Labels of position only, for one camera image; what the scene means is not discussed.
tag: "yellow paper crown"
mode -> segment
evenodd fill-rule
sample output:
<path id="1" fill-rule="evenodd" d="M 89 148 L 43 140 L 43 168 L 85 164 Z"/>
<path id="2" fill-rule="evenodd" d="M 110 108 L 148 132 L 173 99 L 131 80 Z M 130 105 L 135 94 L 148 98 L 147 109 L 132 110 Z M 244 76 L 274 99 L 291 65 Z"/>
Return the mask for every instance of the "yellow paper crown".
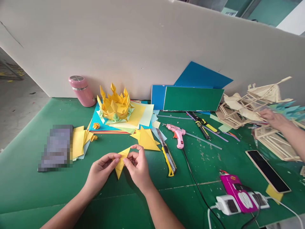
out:
<path id="1" fill-rule="evenodd" d="M 111 90 L 113 94 L 112 96 L 108 94 L 108 98 L 106 98 L 106 94 L 101 86 L 100 86 L 100 90 L 103 99 L 103 104 L 101 103 L 99 96 L 97 96 L 97 99 L 100 109 L 103 112 L 103 117 L 109 120 L 114 120 L 113 116 L 117 115 L 118 119 L 127 120 L 128 108 L 131 107 L 131 105 L 130 105 L 130 97 L 126 88 L 124 88 L 124 96 L 122 95 L 122 93 L 121 95 L 118 95 L 116 93 L 115 86 L 113 85 L 113 83 L 111 83 Z"/>

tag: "green cardboard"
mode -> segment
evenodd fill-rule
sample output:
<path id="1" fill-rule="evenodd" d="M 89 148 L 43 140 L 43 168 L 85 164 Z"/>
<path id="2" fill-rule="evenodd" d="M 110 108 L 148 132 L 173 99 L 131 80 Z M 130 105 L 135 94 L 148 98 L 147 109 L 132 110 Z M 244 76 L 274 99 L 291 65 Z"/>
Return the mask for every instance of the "green cardboard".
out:
<path id="1" fill-rule="evenodd" d="M 164 111 L 216 111 L 223 89 L 166 87 Z"/>

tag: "pink water bottle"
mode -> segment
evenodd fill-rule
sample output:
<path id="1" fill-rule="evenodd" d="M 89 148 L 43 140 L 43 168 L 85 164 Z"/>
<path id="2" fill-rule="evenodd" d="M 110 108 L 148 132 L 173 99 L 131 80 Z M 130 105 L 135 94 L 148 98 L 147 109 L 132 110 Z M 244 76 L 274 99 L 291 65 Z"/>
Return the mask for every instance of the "pink water bottle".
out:
<path id="1" fill-rule="evenodd" d="M 74 90 L 76 97 L 84 107 L 95 105 L 95 98 L 87 84 L 87 81 L 82 76 L 71 76 L 69 82 Z"/>

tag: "glue gun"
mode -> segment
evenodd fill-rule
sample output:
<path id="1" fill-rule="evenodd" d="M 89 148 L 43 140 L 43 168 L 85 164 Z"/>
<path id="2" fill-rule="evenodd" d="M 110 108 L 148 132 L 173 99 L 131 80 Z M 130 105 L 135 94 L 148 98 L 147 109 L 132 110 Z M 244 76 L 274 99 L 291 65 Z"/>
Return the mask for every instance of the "glue gun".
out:
<path id="1" fill-rule="evenodd" d="M 172 124 L 167 124 L 166 125 L 167 129 L 171 130 L 172 132 L 174 132 L 174 138 L 178 139 L 178 145 L 177 148 L 178 149 L 183 149 L 184 147 L 184 143 L 183 143 L 183 138 L 182 136 L 185 135 L 185 130 L 184 129 L 180 129 L 177 126 L 174 126 Z"/>

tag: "phone screen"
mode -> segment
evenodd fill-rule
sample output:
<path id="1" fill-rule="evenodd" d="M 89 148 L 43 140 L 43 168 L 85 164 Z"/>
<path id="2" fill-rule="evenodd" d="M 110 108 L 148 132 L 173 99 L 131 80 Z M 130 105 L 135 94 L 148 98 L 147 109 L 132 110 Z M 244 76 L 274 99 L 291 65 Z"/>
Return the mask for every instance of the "phone screen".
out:
<path id="1" fill-rule="evenodd" d="M 280 178 L 280 176 L 273 170 L 269 163 L 262 157 L 257 150 L 246 151 L 248 156 L 257 165 L 260 172 L 264 175 L 267 181 L 275 188 L 277 192 L 289 192 L 290 188 Z"/>

